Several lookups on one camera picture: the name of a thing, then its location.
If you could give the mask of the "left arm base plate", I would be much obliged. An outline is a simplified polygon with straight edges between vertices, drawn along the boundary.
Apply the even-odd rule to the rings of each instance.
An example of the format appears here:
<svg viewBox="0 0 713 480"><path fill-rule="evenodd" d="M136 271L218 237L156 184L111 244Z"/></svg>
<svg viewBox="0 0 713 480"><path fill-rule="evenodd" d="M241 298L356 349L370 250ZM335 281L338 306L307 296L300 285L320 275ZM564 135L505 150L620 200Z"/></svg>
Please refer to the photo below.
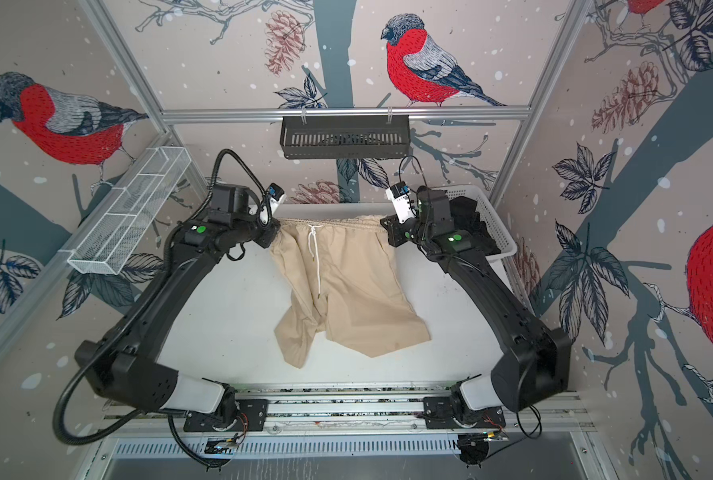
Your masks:
<svg viewBox="0 0 713 480"><path fill-rule="evenodd" d="M262 432L270 402L260 398L240 399L228 408L228 417L220 412L188 412L184 431L188 433Z"/></svg>

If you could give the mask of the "beige drawstring shorts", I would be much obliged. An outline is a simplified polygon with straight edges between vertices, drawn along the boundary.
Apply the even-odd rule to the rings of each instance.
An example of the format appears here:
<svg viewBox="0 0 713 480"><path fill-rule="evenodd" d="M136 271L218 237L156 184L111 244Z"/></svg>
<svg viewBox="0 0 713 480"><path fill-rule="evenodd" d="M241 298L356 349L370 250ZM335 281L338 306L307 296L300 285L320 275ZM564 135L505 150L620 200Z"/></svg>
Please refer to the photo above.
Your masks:
<svg viewBox="0 0 713 480"><path fill-rule="evenodd" d="M292 290L274 329L291 366L304 367L318 333L370 358L430 341L379 217L284 219L270 255Z"/></svg>

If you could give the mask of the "white plastic laundry basket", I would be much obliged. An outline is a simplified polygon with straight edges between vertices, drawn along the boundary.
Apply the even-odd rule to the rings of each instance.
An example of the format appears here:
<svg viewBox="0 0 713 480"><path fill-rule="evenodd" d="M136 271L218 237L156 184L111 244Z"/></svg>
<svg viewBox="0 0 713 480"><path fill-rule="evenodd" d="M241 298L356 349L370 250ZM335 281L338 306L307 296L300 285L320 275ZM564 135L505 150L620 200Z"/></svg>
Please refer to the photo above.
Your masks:
<svg viewBox="0 0 713 480"><path fill-rule="evenodd" d="M487 256L490 262L499 261L516 254L517 246L515 241L489 202L487 195L480 188L474 185L450 185L439 186L438 189L443 190L450 200L465 197L477 203L476 211L479 213L480 220L486 224L487 232L500 250L498 254L489 254Z"/></svg>

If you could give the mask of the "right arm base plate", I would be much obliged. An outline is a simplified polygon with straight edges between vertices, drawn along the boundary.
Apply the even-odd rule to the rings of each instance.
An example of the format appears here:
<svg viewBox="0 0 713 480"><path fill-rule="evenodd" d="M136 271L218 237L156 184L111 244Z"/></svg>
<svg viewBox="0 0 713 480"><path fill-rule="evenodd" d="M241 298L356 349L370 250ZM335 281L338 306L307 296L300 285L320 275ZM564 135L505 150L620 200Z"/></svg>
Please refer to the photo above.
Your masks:
<svg viewBox="0 0 713 480"><path fill-rule="evenodd" d="M422 403L422 410L416 417L425 422L427 429L505 428L499 407L471 410L462 400L453 396L424 397Z"/></svg>

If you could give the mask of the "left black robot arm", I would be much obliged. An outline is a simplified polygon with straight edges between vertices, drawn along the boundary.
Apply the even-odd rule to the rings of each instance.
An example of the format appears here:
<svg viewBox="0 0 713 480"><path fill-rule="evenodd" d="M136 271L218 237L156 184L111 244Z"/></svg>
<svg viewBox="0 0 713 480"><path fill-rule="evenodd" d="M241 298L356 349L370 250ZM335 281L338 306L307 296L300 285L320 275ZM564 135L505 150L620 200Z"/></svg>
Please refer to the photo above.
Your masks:
<svg viewBox="0 0 713 480"><path fill-rule="evenodd" d="M270 246L286 192L272 183L256 205L247 187L218 185L202 212L174 232L164 267L130 312L98 342L84 342L74 358L80 376L100 397L142 412L191 411L228 416L228 386L166 367L158 361L176 317L210 271L232 248Z"/></svg>

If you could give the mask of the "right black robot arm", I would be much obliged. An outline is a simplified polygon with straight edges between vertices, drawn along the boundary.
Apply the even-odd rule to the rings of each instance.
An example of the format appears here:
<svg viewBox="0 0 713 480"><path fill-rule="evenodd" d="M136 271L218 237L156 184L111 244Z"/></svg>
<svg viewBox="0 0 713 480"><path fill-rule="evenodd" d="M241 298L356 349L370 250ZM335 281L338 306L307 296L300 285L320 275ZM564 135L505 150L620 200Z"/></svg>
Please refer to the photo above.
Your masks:
<svg viewBox="0 0 713 480"><path fill-rule="evenodd" d="M393 247L411 242L468 294L488 322L502 356L488 374L454 386L458 414L503 406L518 413L564 392L570 364L570 339L550 329L508 289L490 266L496 254L494 231L476 200L449 198L440 189L411 190L398 182L386 189L394 212L380 221Z"/></svg>

